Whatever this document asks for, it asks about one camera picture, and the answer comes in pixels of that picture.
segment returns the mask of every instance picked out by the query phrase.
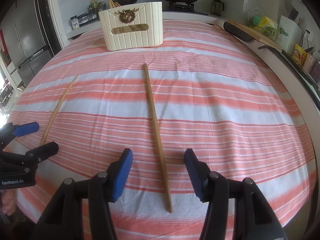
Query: wooden cutting board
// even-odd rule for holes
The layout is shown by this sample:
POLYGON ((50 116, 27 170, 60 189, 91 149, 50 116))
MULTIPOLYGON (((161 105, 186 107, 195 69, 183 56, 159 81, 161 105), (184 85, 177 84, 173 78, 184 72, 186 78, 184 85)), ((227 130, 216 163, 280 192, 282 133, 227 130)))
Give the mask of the wooden cutting board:
POLYGON ((244 26, 240 23, 237 23, 233 20, 228 20, 228 23, 236 26, 240 30, 243 30, 245 33, 248 33, 250 36, 252 36, 257 41, 259 41, 267 46, 273 47, 275 49, 279 49, 280 51, 282 50, 282 48, 278 44, 276 44, 273 40, 269 39, 267 36, 263 35, 262 33, 259 33, 256 30, 251 29, 248 26, 244 26))

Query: purple container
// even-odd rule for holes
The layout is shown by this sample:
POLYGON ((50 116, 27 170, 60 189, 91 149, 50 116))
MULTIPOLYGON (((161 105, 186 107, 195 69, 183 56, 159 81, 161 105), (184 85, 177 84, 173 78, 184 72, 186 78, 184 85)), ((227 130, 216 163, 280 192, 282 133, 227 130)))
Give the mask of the purple container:
POLYGON ((310 76, 316 83, 320 81, 320 61, 316 62, 310 72, 310 76))

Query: gray refrigerator door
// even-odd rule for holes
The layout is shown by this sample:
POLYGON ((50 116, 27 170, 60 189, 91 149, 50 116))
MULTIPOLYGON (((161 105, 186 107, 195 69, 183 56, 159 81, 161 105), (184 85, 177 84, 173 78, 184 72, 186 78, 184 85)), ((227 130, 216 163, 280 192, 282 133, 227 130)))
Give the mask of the gray refrigerator door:
POLYGON ((43 52, 38 57, 34 58, 29 62, 30 67, 35 75, 49 62, 51 56, 48 51, 43 52))
POLYGON ((22 49, 26 58, 29 58, 46 45, 39 27, 34 0, 17 0, 13 16, 22 49))
POLYGON ((31 80, 35 77, 29 63, 25 64, 21 69, 19 69, 18 74, 20 75, 25 86, 29 85, 31 80))
POLYGON ((13 10, 14 5, 10 8, 10 10, 5 15, 4 19, 1 22, 1 27, 3 31, 4 41, 7 45, 9 55, 11 57, 11 60, 13 64, 18 67, 20 64, 22 64, 25 60, 27 60, 17 32, 14 25, 14 19, 13 19, 13 10))

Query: refrigerator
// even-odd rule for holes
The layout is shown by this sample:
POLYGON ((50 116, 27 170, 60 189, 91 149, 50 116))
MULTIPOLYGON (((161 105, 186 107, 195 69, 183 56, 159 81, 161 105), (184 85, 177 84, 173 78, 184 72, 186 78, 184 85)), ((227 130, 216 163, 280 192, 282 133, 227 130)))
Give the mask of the refrigerator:
POLYGON ((27 86, 61 50, 47 0, 15 0, 1 26, 10 58, 27 86))

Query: cream-colored box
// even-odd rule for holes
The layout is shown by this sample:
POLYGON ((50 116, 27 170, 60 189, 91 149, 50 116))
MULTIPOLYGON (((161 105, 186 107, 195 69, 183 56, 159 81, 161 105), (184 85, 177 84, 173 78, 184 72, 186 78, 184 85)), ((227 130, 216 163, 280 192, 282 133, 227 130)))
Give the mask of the cream-colored box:
POLYGON ((110 51, 163 43, 162 2, 124 5, 101 11, 99 16, 110 51))

